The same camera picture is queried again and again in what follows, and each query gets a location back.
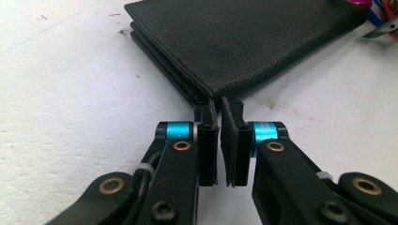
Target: white table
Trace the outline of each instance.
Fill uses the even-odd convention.
[[[130,38],[131,0],[3,1],[0,224],[43,224],[98,176],[131,172],[160,121],[191,105]],[[324,171],[398,189],[398,44],[366,23],[244,99],[246,121],[282,121]],[[199,224],[260,224],[252,187],[201,187]]]

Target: wallet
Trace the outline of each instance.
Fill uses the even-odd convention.
[[[366,21],[345,0],[146,0],[131,36],[194,104],[242,99]]]

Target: black plastic part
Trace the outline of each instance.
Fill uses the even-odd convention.
[[[340,177],[339,186],[355,203],[398,224],[398,193],[384,182],[368,174],[348,172]]]
[[[189,140],[193,140],[193,127],[195,126],[195,124],[193,122],[190,122],[190,134],[188,136]]]
[[[189,149],[175,150],[178,142],[188,143]],[[166,144],[137,224],[195,224],[198,154],[198,147],[191,140],[171,140]]]
[[[263,224],[360,224],[297,150],[287,139],[259,145],[252,196]]]
[[[289,132],[287,131],[286,126],[282,122],[272,122],[274,123],[277,131],[278,131],[278,139],[290,139]]]
[[[148,162],[153,155],[163,151],[164,143],[166,141],[166,133],[167,122],[158,123],[155,131],[155,139],[153,140],[152,144],[150,144],[141,162]]]
[[[247,186],[253,143],[253,124],[243,120],[243,103],[222,98],[222,154],[226,183]]]
[[[357,217],[357,219],[362,224],[369,225],[392,225],[392,223],[388,222],[384,218],[378,216],[372,211],[362,207],[361,205],[344,198],[343,196],[339,196],[343,203],[351,210],[351,212]]]
[[[216,108],[213,100],[198,102],[194,105],[197,126],[197,143],[199,146],[199,185],[217,185],[217,148],[219,130]]]
[[[293,145],[293,147],[295,148],[296,153],[299,154],[299,156],[301,157],[301,159],[303,159],[303,160],[307,163],[307,165],[313,170],[314,173],[321,172],[321,169],[319,169],[319,167],[316,166],[316,164],[313,163],[313,161],[312,161],[309,157],[307,157],[307,155],[305,155],[305,153],[304,153],[303,151],[301,151],[301,149],[299,149],[299,148],[296,146],[295,143],[293,143],[293,142],[290,142],[290,143],[291,143],[291,144]]]
[[[110,178],[123,180],[123,187],[113,194],[100,192],[102,182]],[[112,182],[108,189],[114,188]],[[51,220],[48,225],[107,225],[120,224],[127,209],[135,200],[133,179],[123,172],[112,172],[100,176],[83,193],[77,202],[71,205],[60,215]]]

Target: white cable tie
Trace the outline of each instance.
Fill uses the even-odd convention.
[[[317,172],[316,175],[318,175],[319,179],[330,179],[333,180],[333,177],[328,173],[328,172]]]
[[[138,163],[138,165],[135,167],[134,171],[137,171],[140,169],[150,172],[150,180],[152,180],[152,178],[155,176],[155,169],[148,163],[145,163],[145,162]]]

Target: bolt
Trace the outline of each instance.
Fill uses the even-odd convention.
[[[319,212],[332,224],[347,224],[350,221],[344,209],[336,202],[324,202],[319,207]]]
[[[152,207],[152,218],[158,222],[169,222],[176,217],[176,208],[169,202],[157,202]]]

